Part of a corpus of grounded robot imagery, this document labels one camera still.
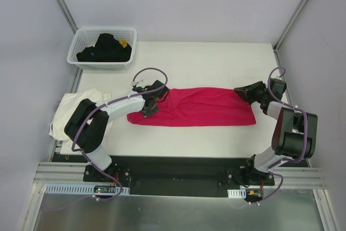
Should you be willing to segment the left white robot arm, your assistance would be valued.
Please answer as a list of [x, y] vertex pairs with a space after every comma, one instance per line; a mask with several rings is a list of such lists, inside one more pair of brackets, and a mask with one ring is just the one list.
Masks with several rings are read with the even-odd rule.
[[145, 87], [134, 86], [126, 96], [104, 103], [83, 99], [64, 127], [64, 133], [72, 140], [72, 151], [87, 156], [101, 181], [110, 181], [115, 170], [103, 146], [108, 124], [131, 113], [139, 112], [144, 117], [157, 113], [158, 102], [165, 99], [168, 92], [168, 87], [156, 80]]

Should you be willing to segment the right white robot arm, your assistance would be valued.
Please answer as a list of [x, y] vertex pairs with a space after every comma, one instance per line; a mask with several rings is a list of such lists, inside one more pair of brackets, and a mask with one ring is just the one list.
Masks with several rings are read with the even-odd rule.
[[284, 81], [274, 78], [267, 84], [259, 81], [235, 88], [243, 101], [258, 102], [263, 113], [276, 120], [271, 146], [247, 159], [245, 167], [234, 172], [232, 180], [241, 186], [260, 185], [272, 177], [275, 168], [309, 159], [315, 152], [318, 117], [282, 102], [286, 88]]

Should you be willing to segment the pink t shirt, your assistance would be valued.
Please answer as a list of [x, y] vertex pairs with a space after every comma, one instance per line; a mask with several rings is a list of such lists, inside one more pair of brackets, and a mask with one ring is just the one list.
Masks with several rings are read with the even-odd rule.
[[251, 105], [234, 90], [224, 88], [170, 89], [159, 99], [158, 112], [145, 117], [127, 115], [128, 122], [141, 126], [212, 127], [256, 124]]

